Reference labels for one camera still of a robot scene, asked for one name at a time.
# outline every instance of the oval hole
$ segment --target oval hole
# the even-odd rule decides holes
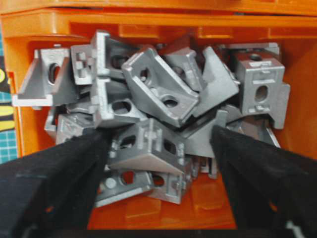
[[[115,102],[112,104],[112,109],[115,114],[122,115],[131,111],[131,104],[129,102]]]
[[[167,95],[167,96],[163,97],[162,102],[168,108],[174,108],[178,105],[177,99],[175,97],[173,97],[172,95]]]
[[[49,82],[55,84],[60,67],[57,63],[52,63],[49,68]]]
[[[162,187],[165,184],[164,179],[159,175],[152,175],[155,187]]]
[[[120,144],[120,149],[131,148],[135,143],[136,137],[135,135],[130,135],[124,138]]]
[[[133,184],[134,175],[135,175],[135,174],[134,174],[133,171],[123,172],[123,173],[121,174],[122,183],[123,183],[124,185]]]
[[[167,139],[164,139],[164,148],[167,150],[169,153],[176,155],[176,145],[172,142],[170,142]]]
[[[140,72],[140,78],[142,82],[146,81],[150,76],[151,76],[151,73],[148,68],[145,68],[144,70]]]
[[[121,66],[129,59],[128,56],[112,56],[111,65],[116,69],[121,69]]]
[[[268,96],[268,88],[266,86],[261,86],[256,91],[255,100],[257,102],[263,102]]]
[[[262,61],[262,57],[258,54],[251,54],[249,55],[250,59],[252,59],[253,61]]]

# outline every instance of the metal part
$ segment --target metal part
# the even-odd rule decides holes
[[[219,59],[212,47],[207,47],[203,54],[206,58],[203,79],[208,85],[200,93],[201,102],[193,113],[195,117],[204,114],[239,92],[239,88],[234,83],[230,71]]]
[[[45,121],[44,130],[53,140],[56,140],[57,126],[56,126],[56,116],[57,116],[57,107],[51,107],[48,113],[48,117]]]
[[[12,104],[51,107],[76,102],[78,92],[71,71],[69,49],[35,50],[19,93],[12,96]]]
[[[66,105],[68,113],[86,113],[89,114],[89,107],[91,106],[90,97],[79,99],[77,103]]]
[[[207,158],[209,161],[209,171],[208,177],[211,179],[217,179],[218,177],[218,168],[217,168],[217,160],[215,158]]]
[[[74,136],[87,134],[94,129],[93,117],[83,113],[60,114],[58,116],[56,145]]]
[[[141,121],[115,136],[108,165],[111,169],[185,172],[184,139],[155,119]]]
[[[107,31],[97,30],[91,40],[93,58],[96,60],[93,74],[124,79],[122,64],[133,55],[138,48],[110,37]]]
[[[91,45],[77,45],[71,47],[71,58],[75,83],[77,85],[92,84],[95,75],[92,74],[94,59]]]
[[[242,115],[269,114],[274,128],[283,129],[290,92],[282,82],[285,67],[266,52],[237,52],[234,64]]]
[[[109,78],[97,78],[91,89],[89,113],[94,116],[95,128],[114,128],[146,120],[129,99],[127,87]]]
[[[192,161],[193,161],[192,175],[193,175],[193,179],[196,179],[198,177],[198,174],[201,168],[201,158],[198,156],[193,156]]]
[[[97,30],[89,45],[71,47],[76,84],[92,84],[97,77],[103,76],[124,80],[121,66],[137,50],[111,37],[107,31]]]
[[[230,123],[227,128],[280,148],[273,131],[269,127],[268,121],[265,119],[258,119],[254,116],[245,117],[244,119]]]
[[[239,43],[239,44],[227,44],[220,45],[222,49],[230,50],[255,50],[263,49],[275,53],[276,55],[280,54],[280,47],[276,42],[267,42],[267,43]]]
[[[124,174],[130,173],[131,180],[125,181]],[[152,176],[146,171],[110,170],[100,184],[95,207],[102,207],[154,188]]]
[[[225,106],[221,107],[221,109],[228,112],[227,123],[231,123],[243,117],[240,109],[235,107],[234,105],[226,104]]]
[[[226,126],[228,112],[225,110],[214,110],[194,124],[180,132],[185,140],[185,153],[203,157],[214,157],[210,144],[211,130],[214,125]]]
[[[144,46],[122,70],[136,106],[173,126],[180,127],[199,102],[152,46]]]
[[[154,189],[147,196],[180,204],[193,182],[192,166],[192,160],[186,158],[183,175],[152,172]]]
[[[203,174],[208,174],[209,168],[210,168],[209,159],[206,157],[201,157],[200,159],[201,159],[200,172]]]
[[[195,60],[196,52],[189,47],[165,55],[167,63],[194,91],[203,91],[207,83]]]

